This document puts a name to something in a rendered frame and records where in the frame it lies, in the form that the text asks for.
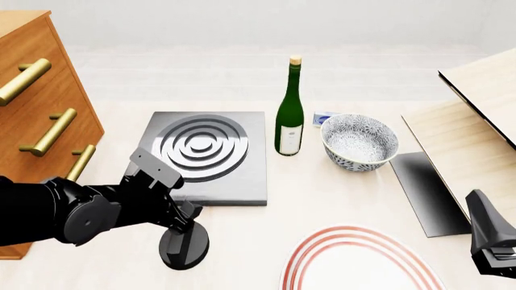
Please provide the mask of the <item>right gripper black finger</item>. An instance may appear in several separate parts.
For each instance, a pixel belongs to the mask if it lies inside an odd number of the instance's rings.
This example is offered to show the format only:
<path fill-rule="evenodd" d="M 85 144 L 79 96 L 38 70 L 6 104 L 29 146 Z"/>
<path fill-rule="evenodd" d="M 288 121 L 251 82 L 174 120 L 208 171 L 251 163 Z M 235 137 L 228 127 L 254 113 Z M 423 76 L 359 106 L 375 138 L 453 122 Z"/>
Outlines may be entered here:
<path fill-rule="evenodd" d="M 466 197 L 472 227 L 471 251 L 516 248 L 516 228 L 508 223 L 479 189 Z"/>

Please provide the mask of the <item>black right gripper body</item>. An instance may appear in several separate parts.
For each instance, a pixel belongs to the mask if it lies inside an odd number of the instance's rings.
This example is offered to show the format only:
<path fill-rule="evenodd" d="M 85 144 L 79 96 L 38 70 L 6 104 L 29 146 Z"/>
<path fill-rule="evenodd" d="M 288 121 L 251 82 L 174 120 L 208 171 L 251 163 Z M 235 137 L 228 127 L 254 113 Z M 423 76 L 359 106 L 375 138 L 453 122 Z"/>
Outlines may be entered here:
<path fill-rule="evenodd" d="M 516 277 L 516 243 L 490 248 L 472 243 L 471 254 L 480 275 Z"/>

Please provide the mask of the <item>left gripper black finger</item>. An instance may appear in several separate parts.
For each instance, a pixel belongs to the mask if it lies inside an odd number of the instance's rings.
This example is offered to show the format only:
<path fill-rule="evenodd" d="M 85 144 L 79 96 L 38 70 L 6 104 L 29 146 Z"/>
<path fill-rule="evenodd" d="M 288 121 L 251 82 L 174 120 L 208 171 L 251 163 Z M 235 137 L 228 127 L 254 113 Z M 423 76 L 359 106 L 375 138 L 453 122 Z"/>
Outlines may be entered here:
<path fill-rule="evenodd" d="M 190 230 L 180 233 L 175 229 L 168 229 L 166 234 L 169 235 L 165 247 L 167 255 L 185 255 L 188 252 Z"/>
<path fill-rule="evenodd" d="M 203 207 L 190 201 L 182 202 L 179 207 L 179 220 L 181 223 L 194 223 L 194 220 L 201 214 Z"/>

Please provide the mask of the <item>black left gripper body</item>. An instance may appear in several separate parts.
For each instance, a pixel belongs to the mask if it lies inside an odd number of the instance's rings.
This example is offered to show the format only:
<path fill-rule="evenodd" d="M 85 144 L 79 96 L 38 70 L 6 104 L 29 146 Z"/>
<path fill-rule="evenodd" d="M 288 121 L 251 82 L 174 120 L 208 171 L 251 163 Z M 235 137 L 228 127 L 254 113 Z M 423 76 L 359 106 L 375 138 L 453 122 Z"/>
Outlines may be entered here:
<path fill-rule="evenodd" d="M 178 207 L 176 202 L 168 195 L 164 195 L 164 206 L 158 214 L 156 224 L 175 231 L 177 234 L 185 234 L 194 226 L 194 219 L 190 214 Z"/>

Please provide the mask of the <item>round black stove knob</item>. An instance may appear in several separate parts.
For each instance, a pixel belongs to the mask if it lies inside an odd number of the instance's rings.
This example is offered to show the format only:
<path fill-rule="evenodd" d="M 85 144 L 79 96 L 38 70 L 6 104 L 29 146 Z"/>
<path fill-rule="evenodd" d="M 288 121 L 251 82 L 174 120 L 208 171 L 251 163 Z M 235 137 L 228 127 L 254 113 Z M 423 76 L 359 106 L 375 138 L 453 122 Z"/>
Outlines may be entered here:
<path fill-rule="evenodd" d="M 169 237 L 166 231 L 161 236 L 158 251 L 162 262 L 167 267 L 178 271 L 189 270 L 196 267 L 206 257 L 210 247 L 209 235 L 205 227 L 198 222 L 194 222 L 190 229 L 189 249 L 185 255 L 167 255 L 165 253 Z"/>

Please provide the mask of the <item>flat black stove plate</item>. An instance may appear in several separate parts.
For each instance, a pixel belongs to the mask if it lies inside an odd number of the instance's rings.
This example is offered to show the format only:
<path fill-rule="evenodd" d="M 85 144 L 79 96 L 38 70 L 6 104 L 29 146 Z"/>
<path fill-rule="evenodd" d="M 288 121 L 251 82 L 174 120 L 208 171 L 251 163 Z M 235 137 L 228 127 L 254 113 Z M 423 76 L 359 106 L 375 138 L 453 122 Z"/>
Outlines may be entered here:
<path fill-rule="evenodd" d="M 264 113 L 155 112 L 138 147 L 179 172 L 174 201 L 267 205 Z"/>

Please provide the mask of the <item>white plate with red rings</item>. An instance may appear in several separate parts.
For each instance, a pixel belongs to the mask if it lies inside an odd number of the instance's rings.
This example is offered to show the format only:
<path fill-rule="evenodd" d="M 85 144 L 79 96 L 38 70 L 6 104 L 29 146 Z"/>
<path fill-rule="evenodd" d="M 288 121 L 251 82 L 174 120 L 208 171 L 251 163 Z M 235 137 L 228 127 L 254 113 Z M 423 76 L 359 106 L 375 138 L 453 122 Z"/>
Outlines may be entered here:
<path fill-rule="evenodd" d="M 278 290 L 447 290 L 420 255 L 387 234 L 336 225 L 301 240 Z"/>

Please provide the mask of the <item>wooden cabinet drawer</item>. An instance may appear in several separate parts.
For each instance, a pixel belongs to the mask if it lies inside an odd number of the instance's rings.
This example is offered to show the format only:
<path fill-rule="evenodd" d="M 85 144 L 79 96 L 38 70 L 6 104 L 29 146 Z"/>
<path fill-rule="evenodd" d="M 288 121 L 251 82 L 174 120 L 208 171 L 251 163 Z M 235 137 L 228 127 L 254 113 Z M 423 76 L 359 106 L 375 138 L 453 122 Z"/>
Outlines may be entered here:
<path fill-rule="evenodd" d="M 94 120 L 76 118 L 44 156 L 19 150 L 21 145 L 37 142 L 51 125 L 50 120 L 44 122 L 33 135 L 26 135 L 22 127 L 16 127 L 17 132 L 0 130 L 0 176 L 28 183 L 38 183 L 51 176 L 66 176 L 78 159 L 73 152 L 96 145 L 103 135 L 103 129 Z"/>
<path fill-rule="evenodd" d="M 15 26 L 7 19 L 0 18 L 7 25 L 0 35 L 0 88 L 16 77 L 20 64 L 32 64 L 44 58 L 52 64 L 43 76 L 23 91 L 7 106 L 0 106 L 0 118 L 10 117 L 27 103 L 34 105 L 37 93 L 49 84 L 57 74 L 69 67 L 62 43 L 46 12 L 36 19 Z"/>
<path fill-rule="evenodd" d="M 16 127 L 22 127 L 26 135 L 33 135 L 44 122 L 50 120 L 49 115 L 64 113 L 68 108 L 74 108 L 77 111 L 74 120 L 80 118 L 97 122 L 90 103 L 85 98 L 84 90 L 81 89 L 80 83 L 69 68 L 57 74 L 32 100 L 38 103 L 34 105 L 27 103 L 9 118 L 0 118 L 0 130 L 17 132 Z"/>

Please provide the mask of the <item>green glass wine bottle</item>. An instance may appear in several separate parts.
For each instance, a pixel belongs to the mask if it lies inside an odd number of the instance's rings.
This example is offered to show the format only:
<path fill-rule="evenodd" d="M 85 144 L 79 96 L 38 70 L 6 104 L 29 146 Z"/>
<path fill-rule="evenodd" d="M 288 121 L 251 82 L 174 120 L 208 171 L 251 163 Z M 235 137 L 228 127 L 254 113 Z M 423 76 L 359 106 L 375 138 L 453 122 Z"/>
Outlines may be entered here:
<path fill-rule="evenodd" d="M 302 58 L 289 58 L 289 75 L 285 96 L 278 108 L 275 121 L 274 146 L 278 154 L 296 155 L 302 144 L 304 112 L 299 94 Z"/>

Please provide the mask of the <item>pale wood microwave oven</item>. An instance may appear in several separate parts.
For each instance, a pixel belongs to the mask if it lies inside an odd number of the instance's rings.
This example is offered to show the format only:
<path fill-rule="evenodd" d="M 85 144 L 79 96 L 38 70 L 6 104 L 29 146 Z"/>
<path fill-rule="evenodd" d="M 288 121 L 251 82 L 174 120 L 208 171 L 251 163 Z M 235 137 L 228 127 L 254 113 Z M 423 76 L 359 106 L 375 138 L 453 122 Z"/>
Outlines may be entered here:
<path fill-rule="evenodd" d="M 516 48 L 438 74 L 516 150 Z"/>

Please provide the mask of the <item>blue patterned white bowl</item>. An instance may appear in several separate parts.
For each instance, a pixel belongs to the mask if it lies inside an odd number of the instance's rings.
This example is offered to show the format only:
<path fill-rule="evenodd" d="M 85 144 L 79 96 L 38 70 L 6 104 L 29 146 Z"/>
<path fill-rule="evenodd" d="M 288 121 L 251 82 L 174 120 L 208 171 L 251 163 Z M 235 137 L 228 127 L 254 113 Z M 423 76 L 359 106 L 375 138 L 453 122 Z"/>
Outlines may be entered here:
<path fill-rule="evenodd" d="M 396 132 L 367 115 L 333 115 L 320 126 L 320 135 L 331 161 L 351 172 L 375 171 L 400 149 Z"/>

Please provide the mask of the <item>small blue white box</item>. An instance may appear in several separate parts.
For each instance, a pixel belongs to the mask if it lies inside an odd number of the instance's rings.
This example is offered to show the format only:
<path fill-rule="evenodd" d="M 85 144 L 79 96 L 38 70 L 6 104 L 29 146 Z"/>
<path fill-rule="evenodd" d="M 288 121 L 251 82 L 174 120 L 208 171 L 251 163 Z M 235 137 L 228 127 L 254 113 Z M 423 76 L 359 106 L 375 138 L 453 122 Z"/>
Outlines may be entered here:
<path fill-rule="evenodd" d="M 334 115 L 340 115 L 340 113 L 315 111 L 313 114 L 312 125 L 320 127 L 328 118 L 331 118 Z"/>

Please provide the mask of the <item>wooden cabinet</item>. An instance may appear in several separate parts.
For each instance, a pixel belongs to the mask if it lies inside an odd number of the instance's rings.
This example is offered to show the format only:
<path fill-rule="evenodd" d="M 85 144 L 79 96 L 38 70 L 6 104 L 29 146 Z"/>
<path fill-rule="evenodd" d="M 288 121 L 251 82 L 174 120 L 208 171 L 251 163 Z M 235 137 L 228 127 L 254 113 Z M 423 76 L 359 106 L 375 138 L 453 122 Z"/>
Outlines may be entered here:
<path fill-rule="evenodd" d="M 0 260 L 54 234 L 52 179 L 77 179 L 104 134 L 47 10 L 0 10 Z"/>

